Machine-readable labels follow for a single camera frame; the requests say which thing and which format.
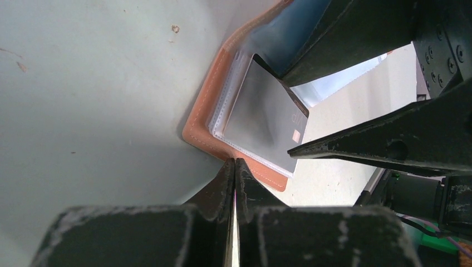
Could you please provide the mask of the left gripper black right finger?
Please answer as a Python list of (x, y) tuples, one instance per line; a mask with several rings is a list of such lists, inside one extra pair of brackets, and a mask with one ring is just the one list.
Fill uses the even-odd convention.
[(266, 206), (287, 205), (253, 176), (244, 159), (235, 159), (235, 210), (240, 266), (261, 266), (257, 214), (260, 207)]

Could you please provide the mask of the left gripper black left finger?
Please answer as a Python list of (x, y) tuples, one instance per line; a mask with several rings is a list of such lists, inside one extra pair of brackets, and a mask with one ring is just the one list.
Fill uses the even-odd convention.
[(235, 160), (228, 159), (186, 204), (197, 210), (186, 266), (226, 266), (231, 260)]

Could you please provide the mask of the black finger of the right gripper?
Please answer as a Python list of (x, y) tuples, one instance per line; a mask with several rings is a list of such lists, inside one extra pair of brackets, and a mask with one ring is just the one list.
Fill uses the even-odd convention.
[(420, 176), (471, 174), (471, 80), (432, 100), (288, 150), (295, 159), (340, 159)]

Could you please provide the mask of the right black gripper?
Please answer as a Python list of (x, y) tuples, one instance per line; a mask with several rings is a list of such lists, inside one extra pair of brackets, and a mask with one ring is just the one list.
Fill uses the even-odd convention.
[(298, 86), (411, 41), (430, 98), (471, 79), (471, 1), (418, 1), (413, 39), (416, 5), (416, 1), (330, 1), (281, 80)]

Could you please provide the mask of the black VIP credit card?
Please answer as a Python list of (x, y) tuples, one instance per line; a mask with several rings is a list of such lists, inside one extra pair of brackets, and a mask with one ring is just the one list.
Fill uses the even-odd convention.
[(238, 87), (222, 137), (276, 172), (293, 177), (297, 160), (288, 150), (301, 144), (309, 112), (253, 57)]

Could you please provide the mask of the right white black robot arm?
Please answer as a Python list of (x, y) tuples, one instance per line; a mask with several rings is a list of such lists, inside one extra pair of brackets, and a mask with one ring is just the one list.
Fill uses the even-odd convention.
[(329, 1), (283, 80), (297, 85), (408, 43), (428, 100), (288, 153), (382, 168), (385, 206), (471, 239), (470, 1)]

